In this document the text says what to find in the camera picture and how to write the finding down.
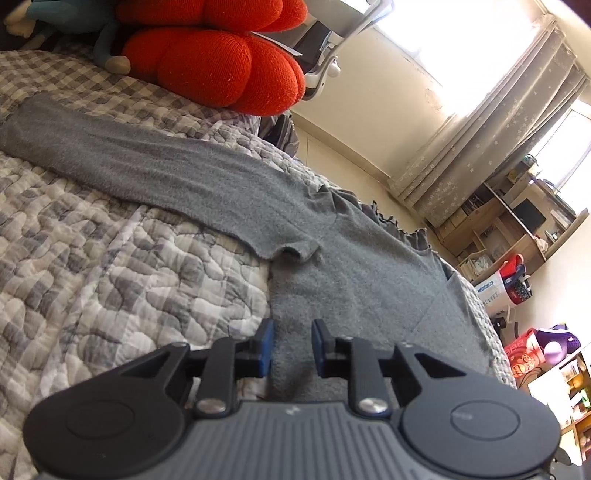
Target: red knitted pillow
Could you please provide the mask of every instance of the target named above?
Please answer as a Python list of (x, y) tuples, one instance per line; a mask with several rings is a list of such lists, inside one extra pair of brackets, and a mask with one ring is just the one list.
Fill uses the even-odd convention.
[(304, 95), (300, 66), (254, 35), (168, 27), (136, 33), (123, 55), (131, 75), (201, 105), (250, 115), (278, 115)]
[(308, 9), (303, 0), (122, 0), (116, 12), (125, 24), (271, 32), (301, 25)]

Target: stuffed toy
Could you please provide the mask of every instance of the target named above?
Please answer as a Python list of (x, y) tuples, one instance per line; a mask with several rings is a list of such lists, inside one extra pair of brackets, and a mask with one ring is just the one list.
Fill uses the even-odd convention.
[(116, 14), (121, 23), (152, 27), (123, 49), (133, 77), (250, 115), (277, 115), (304, 95), (293, 57), (251, 33), (297, 27), (307, 15), (303, 0), (123, 0)]
[(100, 32), (93, 49), (95, 63), (111, 73), (129, 73), (130, 64), (125, 56), (111, 56), (119, 27), (115, 0), (25, 0), (4, 19), (4, 24), (10, 34), (28, 38), (37, 20), (49, 25), (22, 49), (39, 48), (58, 31), (66, 35)]

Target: gray shirt sleeve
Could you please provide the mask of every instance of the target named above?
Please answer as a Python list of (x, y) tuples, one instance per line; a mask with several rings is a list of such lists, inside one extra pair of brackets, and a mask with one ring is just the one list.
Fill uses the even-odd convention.
[(4, 121), (0, 148), (114, 197), (185, 214), (267, 260), (286, 251), (309, 259), (336, 219), (330, 192), (245, 154), (76, 112), (47, 93)]

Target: cable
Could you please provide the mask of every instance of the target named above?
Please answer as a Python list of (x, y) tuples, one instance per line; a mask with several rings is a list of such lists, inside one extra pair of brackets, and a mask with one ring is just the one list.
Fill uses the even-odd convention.
[(544, 371), (542, 370), (542, 367), (535, 367), (533, 370), (527, 372), (523, 378), (521, 379), (521, 382), (519, 382), (519, 386), (517, 388), (521, 388), (523, 386), (523, 384), (525, 383), (525, 380), (527, 380), (527, 378), (529, 378), (532, 374), (536, 373), (536, 370), (540, 370), (538, 372), (538, 376), (536, 378), (539, 378), (542, 376), (542, 374), (544, 373)]

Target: checkered quilt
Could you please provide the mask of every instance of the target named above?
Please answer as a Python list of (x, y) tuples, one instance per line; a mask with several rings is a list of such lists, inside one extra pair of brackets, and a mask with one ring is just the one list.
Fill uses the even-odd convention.
[[(255, 134), (258, 118), (204, 108), (95, 67), (85, 50), (0, 52), (0, 115), (35, 92), (69, 108), (241, 151), (330, 184)], [(35, 475), (21, 427), (53, 392), (157, 347), (250, 336), (269, 315), (268, 264), (186, 218), (121, 202), (0, 152), (0, 478)], [(482, 332), (512, 377), (471, 286)], [(243, 397), (263, 395), (244, 382)]]

